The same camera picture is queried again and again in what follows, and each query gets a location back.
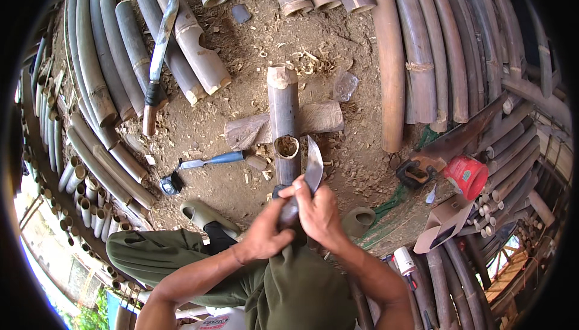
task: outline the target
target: blue chisel handle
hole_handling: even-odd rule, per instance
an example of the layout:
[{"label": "blue chisel handle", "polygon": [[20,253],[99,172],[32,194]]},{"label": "blue chisel handle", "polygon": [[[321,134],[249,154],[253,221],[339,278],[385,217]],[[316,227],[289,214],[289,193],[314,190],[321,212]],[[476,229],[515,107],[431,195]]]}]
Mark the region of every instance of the blue chisel handle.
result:
[{"label": "blue chisel handle", "polygon": [[238,152],[230,152],[218,155],[211,159],[208,159],[205,163],[206,164],[223,164],[223,163],[232,163],[234,161],[242,161],[243,158],[243,151]]}]

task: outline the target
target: dirt floor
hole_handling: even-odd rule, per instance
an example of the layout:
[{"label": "dirt floor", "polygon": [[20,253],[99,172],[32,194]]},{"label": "dirt floor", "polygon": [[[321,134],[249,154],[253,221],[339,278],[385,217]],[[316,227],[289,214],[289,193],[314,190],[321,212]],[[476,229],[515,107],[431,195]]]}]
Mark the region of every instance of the dirt floor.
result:
[{"label": "dirt floor", "polygon": [[[152,50],[153,38],[136,0],[131,2],[143,27],[146,44]],[[408,125],[405,128],[405,145],[401,152],[387,154],[381,149],[378,51],[370,12],[347,14],[340,7],[284,17],[277,0],[228,0],[215,8],[203,8],[200,0],[188,2],[205,30],[207,46],[219,50],[233,82],[191,107],[165,68],[162,79],[170,102],[160,112],[158,135],[150,140],[141,135],[142,123],[135,119],[120,127],[125,144],[136,152],[135,156],[149,170],[150,178],[144,185],[159,199],[151,213],[151,222],[156,229],[195,230],[179,211],[179,204],[190,198],[205,201],[242,229],[251,224],[267,204],[267,195],[271,193],[275,179],[266,181],[261,172],[243,162],[180,172],[186,187],[178,196],[164,196],[157,184],[160,177],[176,167],[180,157],[184,160],[209,158],[230,151],[221,135],[225,123],[268,112],[267,67],[289,61],[308,70],[311,59],[308,56],[300,58],[302,54],[299,52],[304,51],[329,64],[322,69],[314,67],[312,73],[300,73],[301,105],[331,99],[339,67],[349,70],[359,79],[351,100],[341,104],[345,130],[315,135],[324,161],[332,163],[326,167],[327,181],[337,193],[340,210],[346,213],[360,206],[375,207],[391,197],[399,183],[393,168],[405,160],[418,143],[423,126]],[[245,4],[252,14],[250,21],[244,24],[235,22],[231,15],[231,7],[239,3]],[[61,69],[67,70],[62,44],[62,12],[60,20],[54,38],[54,75]],[[71,82],[67,78],[64,86],[67,102],[70,95]],[[271,154],[268,145],[256,149],[262,156],[268,152]],[[155,159],[155,165],[147,164],[146,154]],[[438,182],[440,189],[437,192],[444,193],[444,197],[450,196],[451,191],[443,189],[448,189],[444,180]],[[365,248],[384,255],[416,239],[430,210],[430,206],[424,204],[424,197],[431,188],[432,184],[385,216],[375,226],[381,230],[374,236],[378,238]]]}]

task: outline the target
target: foot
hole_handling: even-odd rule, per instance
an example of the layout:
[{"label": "foot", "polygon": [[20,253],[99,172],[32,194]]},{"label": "foot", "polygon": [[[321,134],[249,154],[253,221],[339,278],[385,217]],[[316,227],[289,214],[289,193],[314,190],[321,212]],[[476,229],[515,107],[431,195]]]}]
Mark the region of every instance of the foot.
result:
[{"label": "foot", "polygon": [[198,200],[182,203],[181,212],[200,229],[203,229],[210,222],[217,221],[223,231],[233,239],[239,237],[242,233],[242,230],[236,224],[223,218],[213,208]]}]

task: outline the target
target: red plastic bucket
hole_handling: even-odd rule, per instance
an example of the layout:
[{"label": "red plastic bucket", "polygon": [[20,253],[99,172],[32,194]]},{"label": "red plastic bucket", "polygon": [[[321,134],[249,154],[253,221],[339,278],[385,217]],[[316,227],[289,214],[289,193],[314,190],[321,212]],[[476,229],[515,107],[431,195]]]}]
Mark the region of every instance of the red plastic bucket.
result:
[{"label": "red plastic bucket", "polygon": [[485,187],[489,177],[486,165],[466,155],[454,157],[444,168],[444,177],[448,179],[466,200],[474,200]]}]

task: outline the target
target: green pants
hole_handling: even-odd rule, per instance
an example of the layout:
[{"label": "green pants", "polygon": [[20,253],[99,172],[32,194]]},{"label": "green pants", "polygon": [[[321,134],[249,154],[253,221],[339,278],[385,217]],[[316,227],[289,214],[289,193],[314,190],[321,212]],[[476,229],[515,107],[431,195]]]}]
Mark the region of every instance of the green pants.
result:
[{"label": "green pants", "polygon": [[[108,238],[106,252],[115,267],[150,286],[209,257],[199,233],[184,229],[117,232]],[[269,260],[237,270],[191,302],[245,305],[248,330],[352,330],[357,316],[344,277],[318,254],[295,243]]]}]

